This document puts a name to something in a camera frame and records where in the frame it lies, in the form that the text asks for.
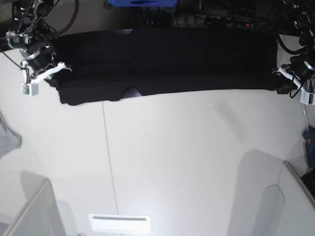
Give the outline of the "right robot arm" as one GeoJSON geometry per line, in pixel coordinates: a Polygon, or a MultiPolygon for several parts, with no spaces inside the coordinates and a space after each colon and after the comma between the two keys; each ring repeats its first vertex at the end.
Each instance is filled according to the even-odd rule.
{"type": "Polygon", "coordinates": [[[38,94],[38,84],[51,80],[61,70],[71,70],[56,59],[51,40],[67,32],[73,25],[79,11],[79,1],[74,2],[74,11],[68,24],[60,31],[45,22],[45,17],[54,9],[54,0],[13,0],[13,25],[5,33],[5,40],[11,49],[18,49],[23,57],[16,64],[23,72],[22,94],[38,94]]]}

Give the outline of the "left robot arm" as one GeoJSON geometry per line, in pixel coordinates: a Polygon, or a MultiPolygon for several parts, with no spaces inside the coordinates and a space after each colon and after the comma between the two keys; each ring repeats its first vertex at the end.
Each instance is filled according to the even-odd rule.
{"type": "Polygon", "coordinates": [[[274,8],[271,17],[273,32],[280,47],[292,55],[290,64],[285,66],[285,72],[291,76],[288,94],[294,98],[304,87],[313,92],[315,77],[315,2],[313,0],[283,0],[274,8]],[[281,17],[291,21],[299,34],[299,44],[302,48],[291,50],[284,44],[278,31],[281,17]]]}

